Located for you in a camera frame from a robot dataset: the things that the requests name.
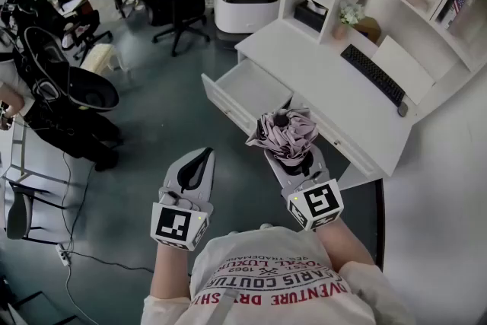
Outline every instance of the power strip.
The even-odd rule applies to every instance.
[[[68,254],[65,252],[65,250],[64,250],[64,248],[62,247],[61,244],[57,244],[56,245],[56,253],[59,256],[59,259],[61,259],[62,265],[64,267],[69,266],[70,263],[69,263]]]

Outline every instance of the open drawer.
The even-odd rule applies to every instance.
[[[249,59],[244,59],[217,81],[201,75],[208,99],[246,134],[257,120],[287,102],[292,91]]]
[[[301,95],[294,94],[291,100],[292,108],[308,107],[311,111],[311,120],[317,124],[320,134],[336,149],[339,150],[353,165],[366,177],[375,177],[379,168],[361,151],[346,135],[337,128],[312,104],[309,104]]]

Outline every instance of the black keyboard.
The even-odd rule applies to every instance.
[[[392,78],[387,76],[386,72],[353,45],[349,45],[342,52],[342,57],[356,67],[363,76],[372,81],[384,95],[399,107],[403,101],[404,90]]]

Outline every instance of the pink vase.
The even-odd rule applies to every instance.
[[[335,40],[343,40],[347,35],[348,29],[349,27],[346,24],[337,24],[332,32],[333,38]]]

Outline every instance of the flower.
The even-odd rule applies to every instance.
[[[354,24],[357,24],[361,19],[365,18],[364,6],[359,4],[354,5],[345,1],[341,1],[339,18],[343,24],[349,24],[350,26],[353,26]]]

